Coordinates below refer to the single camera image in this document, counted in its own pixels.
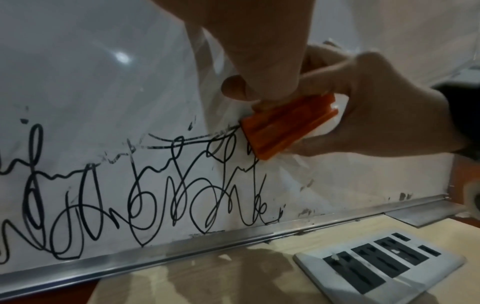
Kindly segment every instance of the whiteboard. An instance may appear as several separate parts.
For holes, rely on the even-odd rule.
[[[319,1],[310,39],[377,46],[422,81],[472,55],[473,35],[440,48],[472,18],[442,34],[425,12],[399,26],[392,4],[358,3]],[[424,28],[430,44],[402,44]],[[0,0],[0,38],[0,274],[446,190],[449,155],[259,162],[249,106],[219,91],[235,71],[218,43],[149,1]]]

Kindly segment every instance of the orange eraser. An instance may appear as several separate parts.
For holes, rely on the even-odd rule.
[[[240,120],[258,159],[268,160],[339,113],[333,94],[308,96]]]

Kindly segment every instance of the light wood surface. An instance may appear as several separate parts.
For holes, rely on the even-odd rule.
[[[292,256],[391,228],[467,258],[462,268],[413,303],[479,302],[480,229],[451,219],[416,229],[383,215],[103,279],[89,304],[330,303]]]

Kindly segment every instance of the black marker scribble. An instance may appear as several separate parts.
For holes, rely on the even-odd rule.
[[[5,219],[1,223],[1,241],[5,247],[5,251],[0,251],[0,264],[5,264],[10,259],[10,245],[8,239],[10,235],[10,233],[8,233],[9,229],[14,231],[16,235],[18,235],[36,250],[46,251],[57,260],[71,260],[78,259],[82,256],[86,237],[93,241],[98,241],[101,238],[106,221],[111,222],[117,229],[119,229],[121,225],[127,225],[130,228],[133,238],[140,246],[143,247],[149,244],[158,235],[163,225],[167,208],[170,218],[172,219],[173,226],[175,226],[188,211],[191,222],[201,234],[210,233],[210,229],[212,228],[218,216],[218,211],[222,200],[226,200],[228,213],[232,212],[234,204],[238,206],[240,218],[245,226],[254,225],[258,219],[260,219],[263,224],[278,222],[283,214],[282,208],[279,209],[278,217],[275,220],[265,221],[262,218],[262,215],[267,211],[267,204],[262,202],[261,196],[267,175],[265,174],[262,177],[260,187],[257,189],[256,165],[258,163],[258,159],[251,155],[252,149],[250,146],[247,147],[246,153],[251,155],[251,165],[246,168],[236,166],[233,168],[230,174],[227,174],[228,162],[236,150],[237,132],[239,129],[239,126],[233,126],[228,127],[222,132],[193,138],[179,136],[175,139],[166,139],[149,134],[151,138],[159,141],[159,145],[142,146],[140,145],[140,141],[139,144],[135,146],[130,142],[130,140],[127,140],[128,152],[117,154],[113,159],[106,158],[105,153],[105,157],[103,157],[102,161],[99,163],[86,164],[84,168],[73,170],[66,175],[50,175],[36,169],[36,166],[40,162],[42,156],[44,130],[40,124],[33,125],[30,129],[28,139],[28,160],[16,158],[8,164],[5,170],[2,170],[3,166],[0,154],[0,176],[9,175],[17,166],[24,166],[29,169],[29,176],[25,182],[23,199],[21,202],[22,221],[24,224],[24,230],[26,230],[26,232],[22,232],[21,229],[15,226],[9,219]],[[189,150],[191,150],[192,145],[197,147],[198,154],[189,161],[190,164],[187,169],[182,170],[179,166],[179,158],[184,148],[190,146]],[[160,168],[155,168],[150,165],[139,167],[136,165],[134,159],[134,153],[137,151],[137,149],[169,150],[170,157]],[[110,164],[115,164],[122,156],[129,157],[131,172],[134,176],[134,183],[130,187],[128,198],[125,200],[125,209],[119,210],[123,212],[126,210],[127,216],[122,216],[113,208],[109,208],[108,210],[104,209],[101,181],[99,180],[99,176],[97,174],[97,169],[102,163],[106,163],[107,161]],[[220,165],[221,185],[214,185],[207,177],[199,177],[191,182],[186,182],[186,179],[192,168],[203,157],[212,158]],[[165,176],[165,171],[167,169],[171,170],[172,168],[174,168],[174,171],[177,174],[176,178],[179,178],[180,180],[178,183],[175,183],[172,176]],[[164,175],[165,182],[163,185],[163,197],[156,197],[152,192],[142,189],[141,181],[147,172]],[[246,220],[243,216],[237,185],[233,182],[235,175],[239,172],[252,173],[253,213],[250,220]],[[67,180],[72,176],[80,176],[78,193],[75,195],[75,198],[71,199],[70,191],[65,191],[62,198],[64,201],[64,209],[58,215],[56,215],[52,225],[50,227],[46,227],[45,202],[42,197],[42,191],[39,186],[38,179],[44,178],[48,181],[54,181],[57,179]],[[94,184],[96,205],[91,204],[91,202],[86,203],[84,201],[85,183],[88,179],[90,179]],[[189,188],[194,185],[199,185],[199,182],[206,184],[207,186],[196,191],[194,195],[192,195],[191,192],[188,192]],[[213,194],[213,197],[215,198],[214,206],[209,211],[204,222],[197,222],[193,215],[193,207],[196,199],[205,191],[209,191],[211,194]],[[147,202],[153,204],[154,212],[151,222],[143,223],[141,226],[134,224],[133,221],[140,216],[142,210],[144,209],[144,205]],[[100,216],[97,227],[94,228],[88,223],[86,210],[90,211],[88,214],[91,214],[91,211],[93,211]],[[80,230],[81,246],[79,252],[75,254],[69,253],[74,241],[74,223],[72,221],[72,216],[76,217]],[[66,227],[59,224],[60,220],[62,219],[64,221],[66,220]],[[159,220],[159,224],[156,228],[153,228],[157,220]],[[149,234],[148,238],[145,239],[145,237],[139,237],[139,233],[141,231],[146,231],[151,228],[154,229],[154,231],[153,233]],[[58,248],[58,240],[56,241],[55,238],[55,235],[58,234],[58,232],[56,233],[56,231],[60,231],[60,234],[62,234],[64,231],[67,231],[68,242],[62,249]]]

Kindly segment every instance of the switch plate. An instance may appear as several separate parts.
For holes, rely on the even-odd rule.
[[[385,238],[394,240],[394,243],[399,245],[397,247],[403,250],[405,250],[405,246],[408,247],[406,251],[408,254],[425,256],[426,259],[422,258],[422,262],[417,265],[410,263],[398,255],[399,250],[395,248],[392,250],[385,249],[376,243],[376,241],[385,240]],[[362,253],[365,256],[363,258],[362,255],[356,253],[360,253],[360,250],[365,249],[366,246],[375,248],[369,249],[370,251],[381,252],[377,255],[380,260],[375,258],[375,261],[370,263],[368,260],[371,260],[372,256],[367,258],[365,253]],[[334,263],[334,267],[330,265],[332,259],[341,259],[345,253],[353,257],[355,261],[351,261],[348,257],[347,263],[341,260],[340,266],[339,263]],[[462,256],[447,252],[401,230],[385,231],[326,249],[298,253],[293,259],[334,304],[406,304],[447,277],[466,261]],[[379,261],[383,264],[388,263],[389,265],[386,264],[386,266],[390,270],[379,266],[381,265]],[[366,275],[361,271],[364,268],[358,267],[357,262],[369,269]],[[334,269],[342,266],[347,267],[347,265],[354,265],[354,269],[337,269],[338,271]]]

